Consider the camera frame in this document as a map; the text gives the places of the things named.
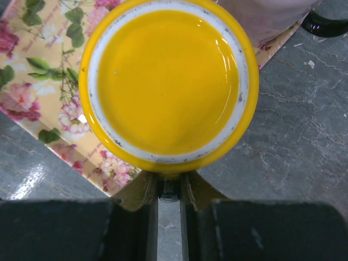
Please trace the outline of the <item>yellow mug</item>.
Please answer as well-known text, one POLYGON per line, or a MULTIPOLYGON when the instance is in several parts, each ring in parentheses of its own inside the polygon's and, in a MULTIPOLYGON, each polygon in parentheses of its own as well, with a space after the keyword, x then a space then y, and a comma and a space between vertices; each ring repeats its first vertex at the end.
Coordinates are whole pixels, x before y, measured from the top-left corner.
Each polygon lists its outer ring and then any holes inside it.
POLYGON ((259 91, 253 47, 212 1, 125 1, 88 40, 78 80, 93 133, 157 173, 224 156, 247 130, 259 91))

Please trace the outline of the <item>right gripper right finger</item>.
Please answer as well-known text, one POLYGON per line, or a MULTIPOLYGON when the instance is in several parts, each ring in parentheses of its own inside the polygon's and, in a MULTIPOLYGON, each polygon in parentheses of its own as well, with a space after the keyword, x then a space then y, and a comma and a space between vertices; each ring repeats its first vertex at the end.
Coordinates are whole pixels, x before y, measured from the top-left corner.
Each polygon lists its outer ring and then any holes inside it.
POLYGON ((184 260, 347 260, 347 222, 316 201, 231 200, 181 174, 184 260))

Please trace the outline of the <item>floral placemat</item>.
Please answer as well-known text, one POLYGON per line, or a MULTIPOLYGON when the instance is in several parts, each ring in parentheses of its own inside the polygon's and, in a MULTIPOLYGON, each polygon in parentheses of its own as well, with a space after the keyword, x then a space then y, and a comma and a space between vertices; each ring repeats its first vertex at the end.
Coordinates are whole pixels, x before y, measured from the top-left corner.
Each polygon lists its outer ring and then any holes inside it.
POLYGON ((118 1, 2 1, 1 111, 107 195, 139 170, 112 156, 82 113, 78 71, 118 1))

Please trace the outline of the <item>purple mug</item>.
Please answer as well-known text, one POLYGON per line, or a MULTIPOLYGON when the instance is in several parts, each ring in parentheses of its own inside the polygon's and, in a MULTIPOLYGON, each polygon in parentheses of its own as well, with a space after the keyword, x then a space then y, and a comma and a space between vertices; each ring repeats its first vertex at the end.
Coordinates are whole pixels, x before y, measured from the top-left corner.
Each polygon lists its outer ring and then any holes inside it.
POLYGON ((347 33, 347 20, 328 19, 314 9, 315 0, 220 0, 215 1, 242 26, 254 46, 264 44, 298 23, 307 32, 322 38, 347 33))

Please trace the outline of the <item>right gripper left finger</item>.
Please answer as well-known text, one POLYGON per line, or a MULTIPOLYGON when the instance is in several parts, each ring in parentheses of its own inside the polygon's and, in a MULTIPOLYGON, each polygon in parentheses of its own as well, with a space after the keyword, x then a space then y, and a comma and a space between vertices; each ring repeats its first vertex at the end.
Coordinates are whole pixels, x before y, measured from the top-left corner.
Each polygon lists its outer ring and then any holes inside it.
POLYGON ((156 260, 157 178, 110 198, 1 201, 1 260, 156 260))

